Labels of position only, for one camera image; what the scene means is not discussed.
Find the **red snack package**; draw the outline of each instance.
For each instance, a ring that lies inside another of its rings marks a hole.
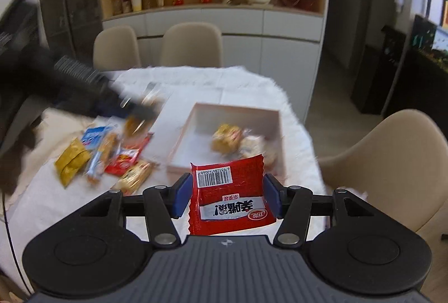
[[[134,145],[120,146],[115,157],[112,158],[105,172],[108,174],[123,176],[124,173],[138,161],[147,143],[153,134],[148,134],[142,141]]]
[[[263,197],[263,156],[195,166],[190,234],[215,235],[274,223]]]

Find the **cable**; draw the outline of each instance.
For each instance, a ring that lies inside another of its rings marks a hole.
[[[16,263],[17,271],[19,272],[20,278],[22,279],[26,290],[30,295],[32,295],[33,293],[31,293],[30,289],[28,288],[28,285],[26,285],[25,279],[23,278],[22,271],[20,270],[19,263],[17,262],[16,253],[14,252],[13,241],[11,240],[11,234],[10,234],[10,227],[8,226],[8,220],[6,218],[5,194],[3,191],[2,191],[2,205],[3,205],[4,225],[6,227],[6,233],[8,234],[8,240],[10,242],[10,248],[11,252],[13,253],[14,262]]]

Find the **yellow cup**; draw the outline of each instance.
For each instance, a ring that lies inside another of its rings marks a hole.
[[[137,12],[142,10],[142,0],[131,0],[132,11]]]

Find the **beige chair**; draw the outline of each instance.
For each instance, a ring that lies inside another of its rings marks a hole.
[[[222,67],[221,31],[206,22],[184,22],[165,33],[160,65],[178,67]]]
[[[424,113],[404,110],[339,156],[319,160],[331,188],[367,192],[367,201],[413,231],[448,198],[448,145]]]
[[[103,71],[142,67],[132,27],[115,26],[98,34],[93,46],[93,67]]]

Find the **white cabinet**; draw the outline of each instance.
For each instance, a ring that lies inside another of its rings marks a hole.
[[[242,65],[259,74],[261,41],[254,36],[223,36],[224,66]]]
[[[320,41],[322,16],[264,11],[263,35]]]
[[[275,80],[288,94],[299,120],[304,123],[319,64],[317,43],[264,38],[261,74]]]
[[[203,8],[202,21],[215,24],[223,34],[256,34],[263,31],[263,11],[238,8]]]
[[[137,42],[142,66],[159,66],[160,52],[162,51],[162,38],[139,39]]]
[[[144,15],[147,36],[163,35],[173,25],[181,22],[201,22],[201,9],[165,10]]]
[[[146,36],[145,17],[141,15],[132,15],[121,17],[119,19],[104,21],[102,23],[102,28],[106,30],[109,29],[110,27],[121,25],[129,25],[130,27],[132,27],[137,37]]]

